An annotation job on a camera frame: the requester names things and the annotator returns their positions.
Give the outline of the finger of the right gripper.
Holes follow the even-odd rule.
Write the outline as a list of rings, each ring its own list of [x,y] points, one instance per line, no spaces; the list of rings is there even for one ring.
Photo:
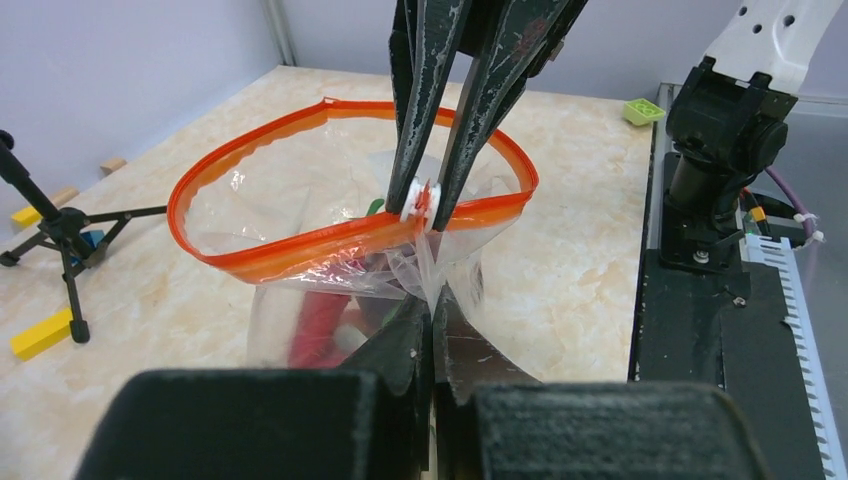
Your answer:
[[[433,228],[443,231],[473,163],[583,11],[584,1],[474,1],[463,29],[473,58],[457,104],[440,173]]]
[[[472,3],[399,0],[389,37],[397,146],[386,210],[399,214],[423,157]]]

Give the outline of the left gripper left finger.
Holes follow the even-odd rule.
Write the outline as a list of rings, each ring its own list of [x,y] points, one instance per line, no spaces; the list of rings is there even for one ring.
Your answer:
[[[429,463],[430,312],[406,298],[332,369],[171,369],[132,377],[79,479],[416,479]]]

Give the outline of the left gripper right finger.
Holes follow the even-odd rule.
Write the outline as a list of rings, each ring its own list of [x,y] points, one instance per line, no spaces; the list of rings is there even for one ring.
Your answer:
[[[444,287],[432,316],[440,479],[767,479],[739,409],[680,382],[541,383]]]

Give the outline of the red toy chili pepper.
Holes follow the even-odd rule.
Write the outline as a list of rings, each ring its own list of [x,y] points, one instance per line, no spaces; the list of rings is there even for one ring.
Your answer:
[[[350,299],[342,294],[305,293],[287,357],[288,368],[334,368],[346,358],[333,336]]]

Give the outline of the green toy pepper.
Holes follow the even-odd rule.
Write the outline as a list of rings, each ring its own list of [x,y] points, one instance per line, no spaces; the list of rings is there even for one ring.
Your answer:
[[[380,212],[385,204],[385,200],[383,198],[374,199],[368,206],[365,216],[369,217],[375,215]]]

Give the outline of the clear zip top bag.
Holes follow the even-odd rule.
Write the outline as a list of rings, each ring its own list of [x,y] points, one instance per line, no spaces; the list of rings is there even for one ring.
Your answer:
[[[416,176],[438,181],[437,152],[454,113],[441,109]],[[538,173],[506,134],[486,142],[444,231],[419,216],[379,213],[394,159],[389,101],[325,98],[203,157],[167,205],[177,244],[197,260],[255,289],[247,333],[251,366],[288,368],[306,292],[349,295],[334,340],[349,357],[408,297],[432,312],[444,287],[476,319],[490,285],[482,251],[521,215]]]

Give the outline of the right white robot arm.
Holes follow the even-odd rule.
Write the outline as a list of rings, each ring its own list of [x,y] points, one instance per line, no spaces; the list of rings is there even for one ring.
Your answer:
[[[397,147],[385,207],[444,231],[480,150],[554,57],[581,1],[399,1],[389,39]],[[666,117],[680,159],[664,198],[660,250],[669,266],[722,272],[741,232],[742,190],[784,147],[786,117],[837,1],[744,1],[689,73]],[[473,60],[442,169],[416,176],[457,54]]]

